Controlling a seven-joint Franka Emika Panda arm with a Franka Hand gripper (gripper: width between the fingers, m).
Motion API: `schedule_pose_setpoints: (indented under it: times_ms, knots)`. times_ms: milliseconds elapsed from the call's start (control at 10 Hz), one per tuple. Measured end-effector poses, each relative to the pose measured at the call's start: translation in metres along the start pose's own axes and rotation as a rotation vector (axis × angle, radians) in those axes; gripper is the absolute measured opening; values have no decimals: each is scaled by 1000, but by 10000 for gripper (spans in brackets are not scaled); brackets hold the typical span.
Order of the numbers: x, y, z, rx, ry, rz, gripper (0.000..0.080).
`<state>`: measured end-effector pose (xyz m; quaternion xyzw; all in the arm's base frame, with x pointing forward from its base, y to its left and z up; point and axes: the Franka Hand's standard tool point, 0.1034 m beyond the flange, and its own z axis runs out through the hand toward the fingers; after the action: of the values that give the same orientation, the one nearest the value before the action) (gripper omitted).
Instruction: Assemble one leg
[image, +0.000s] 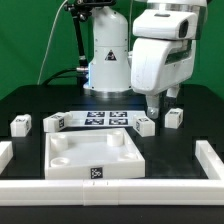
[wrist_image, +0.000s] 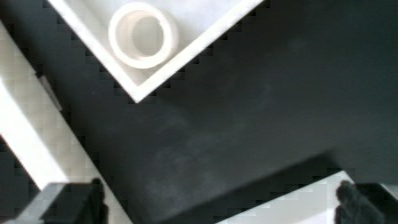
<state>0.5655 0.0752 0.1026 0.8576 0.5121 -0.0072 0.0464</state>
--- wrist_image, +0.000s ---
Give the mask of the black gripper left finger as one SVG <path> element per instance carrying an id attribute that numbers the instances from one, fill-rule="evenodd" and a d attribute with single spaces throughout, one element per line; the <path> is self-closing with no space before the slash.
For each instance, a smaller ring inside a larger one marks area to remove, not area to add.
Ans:
<path id="1" fill-rule="evenodd" d="M 17 217 L 17 224 L 109 224 L 102 180 L 52 183 Z"/>

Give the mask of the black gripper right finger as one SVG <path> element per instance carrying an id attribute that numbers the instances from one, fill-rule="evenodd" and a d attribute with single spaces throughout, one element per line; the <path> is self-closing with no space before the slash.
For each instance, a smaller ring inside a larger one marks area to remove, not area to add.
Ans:
<path id="1" fill-rule="evenodd" d="M 335 224 L 398 224 L 398 185 L 344 181 Z"/>

